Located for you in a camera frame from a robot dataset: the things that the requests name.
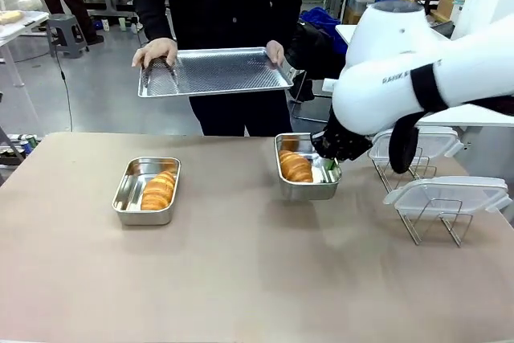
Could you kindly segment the person's left hand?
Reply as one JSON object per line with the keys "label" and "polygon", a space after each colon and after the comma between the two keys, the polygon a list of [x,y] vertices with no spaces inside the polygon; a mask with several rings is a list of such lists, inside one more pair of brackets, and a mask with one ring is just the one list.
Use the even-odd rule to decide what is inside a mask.
{"label": "person's left hand", "polygon": [[277,66],[281,66],[284,62],[284,47],[277,41],[271,40],[266,45],[267,56],[270,61]]}

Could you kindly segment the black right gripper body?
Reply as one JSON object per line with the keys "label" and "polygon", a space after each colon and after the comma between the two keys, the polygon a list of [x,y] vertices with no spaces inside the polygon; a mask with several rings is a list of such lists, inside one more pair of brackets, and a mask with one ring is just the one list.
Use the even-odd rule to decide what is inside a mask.
{"label": "black right gripper body", "polygon": [[314,150],[321,157],[338,161],[354,161],[372,148],[370,139],[343,127],[333,111],[324,128],[312,133],[310,138]]}

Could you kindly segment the person's right hand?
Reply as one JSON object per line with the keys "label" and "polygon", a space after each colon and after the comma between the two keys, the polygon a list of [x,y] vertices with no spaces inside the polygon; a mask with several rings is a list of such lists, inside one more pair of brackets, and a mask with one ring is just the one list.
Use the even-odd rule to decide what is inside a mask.
{"label": "person's right hand", "polygon": [[161,57],[169,66],[174,66],[177,59],[177,43],[174,40],[158,38],[150,41],[135,52],[132,66],[147,68],[154,59]]}

